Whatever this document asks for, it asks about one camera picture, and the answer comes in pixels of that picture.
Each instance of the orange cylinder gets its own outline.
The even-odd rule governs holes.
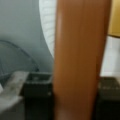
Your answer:
[[[90,120],[108,31],[111,0],[58,0],[55,120]]]

